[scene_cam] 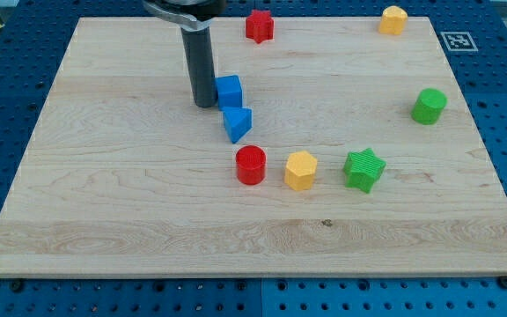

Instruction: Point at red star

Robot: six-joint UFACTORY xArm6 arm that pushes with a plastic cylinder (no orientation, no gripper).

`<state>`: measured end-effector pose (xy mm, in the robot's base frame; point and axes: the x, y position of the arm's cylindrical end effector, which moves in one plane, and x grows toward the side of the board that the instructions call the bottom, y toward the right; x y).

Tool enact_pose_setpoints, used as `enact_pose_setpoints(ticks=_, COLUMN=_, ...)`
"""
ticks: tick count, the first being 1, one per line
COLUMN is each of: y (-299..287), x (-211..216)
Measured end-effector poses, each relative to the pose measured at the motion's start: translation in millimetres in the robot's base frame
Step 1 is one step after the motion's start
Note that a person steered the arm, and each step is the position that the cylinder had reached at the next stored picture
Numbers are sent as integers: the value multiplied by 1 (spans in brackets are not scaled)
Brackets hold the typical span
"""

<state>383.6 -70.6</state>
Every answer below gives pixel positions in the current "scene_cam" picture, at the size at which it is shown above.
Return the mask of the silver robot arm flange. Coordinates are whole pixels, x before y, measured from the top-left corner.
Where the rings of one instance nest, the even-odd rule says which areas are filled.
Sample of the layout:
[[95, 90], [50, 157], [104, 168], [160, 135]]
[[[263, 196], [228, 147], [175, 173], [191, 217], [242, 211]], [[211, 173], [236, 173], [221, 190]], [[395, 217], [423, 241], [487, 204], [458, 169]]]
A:
[[151, 15], [189, 32], [209, 27], [212, 19], [227, 7], [226, 0], [143, 0], [142, 3]]

